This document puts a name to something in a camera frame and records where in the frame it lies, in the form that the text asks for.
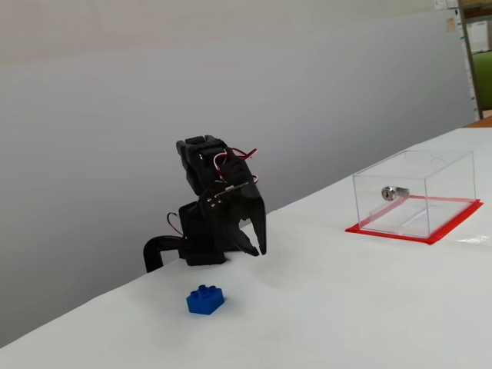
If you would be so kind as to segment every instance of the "blue lego brick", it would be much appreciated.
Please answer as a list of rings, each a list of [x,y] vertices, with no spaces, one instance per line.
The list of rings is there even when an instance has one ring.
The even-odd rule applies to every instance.
[[[210,315],[224,303],[224,295],[220,288],[202,285],[190,293],[186,302],[190,313]]]

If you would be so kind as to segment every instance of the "gray wall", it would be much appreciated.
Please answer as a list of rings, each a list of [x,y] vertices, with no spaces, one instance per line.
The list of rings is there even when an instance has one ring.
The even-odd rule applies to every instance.
[[[0,346],[145,272],[145,242],[194,199],[179,139],[259,148],[249,164],[272,211],[471,123],[449,17],[5,58]]]

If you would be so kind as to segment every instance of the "cable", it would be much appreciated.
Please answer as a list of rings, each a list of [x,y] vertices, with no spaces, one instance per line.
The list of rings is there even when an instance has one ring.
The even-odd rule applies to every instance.
[[[168,216],[167,216],[166,218],[168,219],[168,223],[169,223],[169,225],[172,227],[172,229],[174,229],[174,230],[175,230],[175,231],[177,231],[177,232],[178,232],[181,236],[183,236],[183,237],[184,237],[184,235],[183,235],[180,231],[178,231],[178,229],[177,229],[174,225],[172,225],[171,220],[169,219],[169,215],[174,215],[176,218],[178,217],[178,215],[177,215],[176,213],[168,213]]]
[[[228,154],[226,152],[219,152],[217,155],[214,156],[214,166],[215,166],[215,170],[217,171],[219,177],[221,178],[221,180],[223,181],[224,180],[224,177],[222,177],[222,174],[221,174],[221,169],[218,167],[218,164],[217,164],[217,158],[220,158],[221,156],[225,156],[227,157]]]
[[[238,148],[231,148],[231,150],[240,153],[241,155],[237,155],[237,156],[238,156],[238,158],[241,158],[243,160],[247,160],[247,159],[253,158],[256,155],[256,153],[258,152],[258,149],[257,148],[254,148],[248,154],[246,154],[242,150],[239,150]],[[219,177],[221,178],[222,181],[224,180],[224,177],[222,176],[221,169],[219,168],[219,166],[217,164],[217,159],[218,158],[221,158],[221,157],[226,157],[226,159],[224,159],[224,161],[222,162],[222,164],[224,164],[225,161],[227,160],[227,156],[228,156],[227,152],[219,152],[218,154],[216,154],[214,156],[215,170],[217,171],[217,173],[218,173],[218,175],[219,175]],[[257,175],[253,175],[253,177],[254,177],[254,183],[258,183],[258,176]]]

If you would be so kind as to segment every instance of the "transparent box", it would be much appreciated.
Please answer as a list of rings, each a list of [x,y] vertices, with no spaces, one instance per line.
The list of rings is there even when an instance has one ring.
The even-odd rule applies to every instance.
[[[477,200],[472,151],[402,151],[353,179],[363,231],[429,238]]]

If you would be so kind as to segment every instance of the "white wall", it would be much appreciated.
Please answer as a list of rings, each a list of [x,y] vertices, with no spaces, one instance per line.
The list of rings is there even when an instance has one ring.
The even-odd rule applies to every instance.
[[[18,3],[37,19],[34,0]],[[111,16],[137,4],[100,3]],[[140,3],[158,13],[162,2]],[[115,38],[82,27],[104,42],[60,34],[69,23],[43,36],[24,18],[9,29],[25,24],[41,46],[24,28],[0,32],[0,346],[145,272],[145,242],[170,234],[167,212],[194,200],[179,139],[259,148],[250,164],[271,211],[473,121],[451,13],[324,3],[211,2],[223,16],[176,0],[189,17],[147,11],[127,36],[115,22]]]

